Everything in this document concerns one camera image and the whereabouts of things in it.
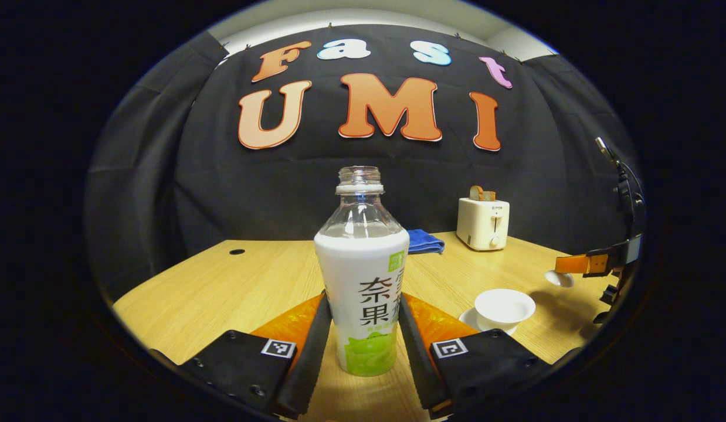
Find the white teacup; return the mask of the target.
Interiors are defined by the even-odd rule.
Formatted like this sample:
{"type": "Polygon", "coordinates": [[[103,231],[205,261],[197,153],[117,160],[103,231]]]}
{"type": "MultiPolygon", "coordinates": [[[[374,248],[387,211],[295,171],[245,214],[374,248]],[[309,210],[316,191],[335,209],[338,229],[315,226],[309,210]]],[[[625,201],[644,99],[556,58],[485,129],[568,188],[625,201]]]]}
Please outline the white teacup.
{"type": "Polygon", "coordinates": [[[481,292],[474,307],[481,331],[502,329],[508,335],[513,335],[519,324],[535,312],[535,302],[529,295],[505,288],[481,292]]]}

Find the blue folded towel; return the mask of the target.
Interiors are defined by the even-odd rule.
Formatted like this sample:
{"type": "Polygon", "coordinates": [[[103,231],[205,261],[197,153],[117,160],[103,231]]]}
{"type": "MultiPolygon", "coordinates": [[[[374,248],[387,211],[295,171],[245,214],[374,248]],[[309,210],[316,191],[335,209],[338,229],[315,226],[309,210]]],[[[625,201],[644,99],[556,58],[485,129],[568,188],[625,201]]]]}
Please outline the blue folded towel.
{"type": "Polygon", "coordinates": [[[445,249],[443,240],[425,232],[422,229],[408,230],[408,254],[436,253],[441,254],[445,249]]]}

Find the cream toaster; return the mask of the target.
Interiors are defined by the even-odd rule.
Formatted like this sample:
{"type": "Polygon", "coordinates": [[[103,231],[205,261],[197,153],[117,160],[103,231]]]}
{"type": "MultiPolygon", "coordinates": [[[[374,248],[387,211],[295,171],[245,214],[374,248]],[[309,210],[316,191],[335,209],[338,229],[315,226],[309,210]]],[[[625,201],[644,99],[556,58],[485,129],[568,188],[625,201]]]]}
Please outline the cream toaster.
{"type": "Polygon", "coordinates": [[[459,199],[456,236],[477,251],[502,250],[510,224],[510,203],[459,199]]]}

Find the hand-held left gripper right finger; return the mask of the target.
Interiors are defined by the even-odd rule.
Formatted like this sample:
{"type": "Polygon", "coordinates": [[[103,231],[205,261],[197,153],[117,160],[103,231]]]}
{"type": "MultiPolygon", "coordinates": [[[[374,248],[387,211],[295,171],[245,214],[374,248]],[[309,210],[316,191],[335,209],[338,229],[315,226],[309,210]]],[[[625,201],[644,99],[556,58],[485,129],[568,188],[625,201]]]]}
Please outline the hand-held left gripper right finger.
{"type": "Polygon", "coordinates": [[[480,332],[409,294],[401,294],[399,326],[432,419],[502,401],[551,370],[502,329],[480,332]]]}

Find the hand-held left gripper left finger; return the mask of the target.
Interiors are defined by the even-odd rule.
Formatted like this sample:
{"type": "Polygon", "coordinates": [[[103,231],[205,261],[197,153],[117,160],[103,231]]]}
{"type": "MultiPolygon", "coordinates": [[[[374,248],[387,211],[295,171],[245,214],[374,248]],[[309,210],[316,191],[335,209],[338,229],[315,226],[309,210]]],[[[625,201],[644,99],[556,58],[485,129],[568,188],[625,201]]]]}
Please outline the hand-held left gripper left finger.
{"type": "Polygon", "coordinates": [[[253,410],[296,419],[308,411],[330,325],[322,292],[251,333],[226,331],[178,370],[253,410]]]}

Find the white saucer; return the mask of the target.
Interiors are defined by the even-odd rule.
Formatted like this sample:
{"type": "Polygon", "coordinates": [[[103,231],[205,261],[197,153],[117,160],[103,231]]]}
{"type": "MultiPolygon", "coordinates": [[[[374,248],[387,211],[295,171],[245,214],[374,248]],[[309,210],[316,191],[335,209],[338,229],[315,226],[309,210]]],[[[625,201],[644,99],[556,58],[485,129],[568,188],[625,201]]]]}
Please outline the white saucer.
{"type": "Polygon", "coordinates": [[[519,323],[499,323],[485,318],[476,310],[475,307],[463,312],[459,317],[459,321],[467,324],[471,328],[480,332],[489,331],[489,329],[502,329],[506,334],[513,335],[518,328],[519,323]]]}

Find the clear white-labelled water bottle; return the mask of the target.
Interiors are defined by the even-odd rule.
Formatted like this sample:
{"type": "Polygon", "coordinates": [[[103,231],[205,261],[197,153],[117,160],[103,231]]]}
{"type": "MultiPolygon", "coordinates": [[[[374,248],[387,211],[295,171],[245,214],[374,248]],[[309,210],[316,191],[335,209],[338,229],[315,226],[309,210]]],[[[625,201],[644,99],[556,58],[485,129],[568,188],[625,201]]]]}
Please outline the clear white-labelled water bottle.
{"type": "Polygon", "coordinates": [[[375,166],[339,171],[339,205],[314,237],[337,336],[337,360],[353,376],[380,376],[397,357],[397,323],[409,233],[382,205],[375,166]]]}

